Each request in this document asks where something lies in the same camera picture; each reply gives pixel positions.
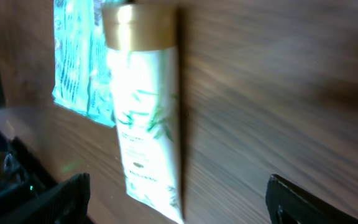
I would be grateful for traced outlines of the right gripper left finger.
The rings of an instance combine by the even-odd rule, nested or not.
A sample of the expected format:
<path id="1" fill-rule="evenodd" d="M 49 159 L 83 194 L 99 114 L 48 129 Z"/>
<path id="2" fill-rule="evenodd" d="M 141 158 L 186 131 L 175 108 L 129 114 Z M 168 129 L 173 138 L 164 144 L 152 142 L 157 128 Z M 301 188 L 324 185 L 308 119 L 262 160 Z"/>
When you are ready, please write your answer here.
<path id="1" fill-rule="evenodd" d="M 3 215 L 0 224 L 84 224 L 90 196 L 90 175 L 76 174 Z"/>

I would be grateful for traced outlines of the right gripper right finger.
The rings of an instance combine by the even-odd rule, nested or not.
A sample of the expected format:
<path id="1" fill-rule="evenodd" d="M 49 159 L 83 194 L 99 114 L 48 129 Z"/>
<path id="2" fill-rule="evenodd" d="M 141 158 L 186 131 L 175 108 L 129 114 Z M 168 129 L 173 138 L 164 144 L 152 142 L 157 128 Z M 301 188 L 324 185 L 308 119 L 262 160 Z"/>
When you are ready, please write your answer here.
<path id="1" fill-rule="evenodd" d="M 358 219 L 278 174 L 269 177 L 265 203 L 273 224 L 358 224 Z"/>

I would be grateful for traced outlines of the teal snack packet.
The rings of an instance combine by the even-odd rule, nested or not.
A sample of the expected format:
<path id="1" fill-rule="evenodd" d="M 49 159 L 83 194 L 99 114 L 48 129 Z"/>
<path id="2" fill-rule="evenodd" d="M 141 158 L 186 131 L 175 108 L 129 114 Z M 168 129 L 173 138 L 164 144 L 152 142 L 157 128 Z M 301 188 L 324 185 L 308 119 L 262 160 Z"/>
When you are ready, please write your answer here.
<path id="1" fill-rule="evenodd" d="M 114 127 L 100 0 L 54 0 L 56 105 Z"/>

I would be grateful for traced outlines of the white tube with gold cap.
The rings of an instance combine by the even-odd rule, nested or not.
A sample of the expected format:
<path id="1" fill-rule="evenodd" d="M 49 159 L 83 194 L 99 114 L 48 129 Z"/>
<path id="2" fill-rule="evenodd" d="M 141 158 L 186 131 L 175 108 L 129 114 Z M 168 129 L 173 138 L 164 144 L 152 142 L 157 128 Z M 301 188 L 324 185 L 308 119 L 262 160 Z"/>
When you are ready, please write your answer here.
<path id="1" fill-rule="evenodd" d="M 182 223 L 177 9 L 106 3 L 102 17 L 126 192 Z"/>

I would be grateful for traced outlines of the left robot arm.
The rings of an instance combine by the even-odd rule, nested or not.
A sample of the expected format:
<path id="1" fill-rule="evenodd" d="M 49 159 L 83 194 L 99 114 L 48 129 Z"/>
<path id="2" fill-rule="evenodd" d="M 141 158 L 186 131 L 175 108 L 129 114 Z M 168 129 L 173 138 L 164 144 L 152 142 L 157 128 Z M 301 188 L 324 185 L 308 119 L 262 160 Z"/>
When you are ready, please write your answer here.
<path id="1" fill-rule="evenodd" d="M 0 132 L 0 217 L 56 185 L 19 138 L 8 140 Z"/>

